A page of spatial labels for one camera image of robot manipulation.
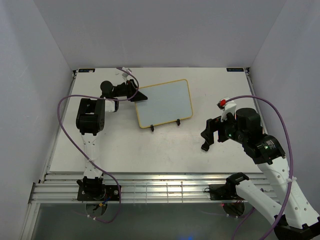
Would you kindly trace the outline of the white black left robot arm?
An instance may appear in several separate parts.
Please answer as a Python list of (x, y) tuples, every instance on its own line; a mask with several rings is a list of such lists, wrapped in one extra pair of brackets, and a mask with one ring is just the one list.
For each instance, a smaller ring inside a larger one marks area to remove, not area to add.
[(102, 200), (107, 193), (103, 185), (104, 173), (101, 170), (100, 159), (100, 132), (105, 126), (106, 113), (118, 111), (119, 97), (127, 97), (130, 102), (148, 100), (148, 97), (138, 90), (138, 86), (132, 79), (117, 86), (106, 80), (100, 84), (100, 89), (100, 98), (80, 100), (75, 121), (86, 155), (83, 179), (78, 180), (77, 183), (85, 195), (98, 201)]

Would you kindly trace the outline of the yellow framed small whiteboard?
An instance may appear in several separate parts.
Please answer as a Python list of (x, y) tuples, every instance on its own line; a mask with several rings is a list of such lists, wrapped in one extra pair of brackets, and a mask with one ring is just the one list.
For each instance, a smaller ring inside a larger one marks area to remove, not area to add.
[(139, 92), (147, 100), (135, 102), (139, 127), (154, 128), (160, 125), (176, 123), (193, 116), (193, 106), (187, 79), (144, 86)]

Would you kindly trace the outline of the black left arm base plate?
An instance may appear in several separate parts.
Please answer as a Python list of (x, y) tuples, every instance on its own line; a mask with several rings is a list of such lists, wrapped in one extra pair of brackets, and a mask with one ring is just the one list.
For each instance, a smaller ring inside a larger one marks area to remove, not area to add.
[(120, 191), (117, 185), (83, 185), (78, 188), (76, 200), (82, 202), (119, 201)]

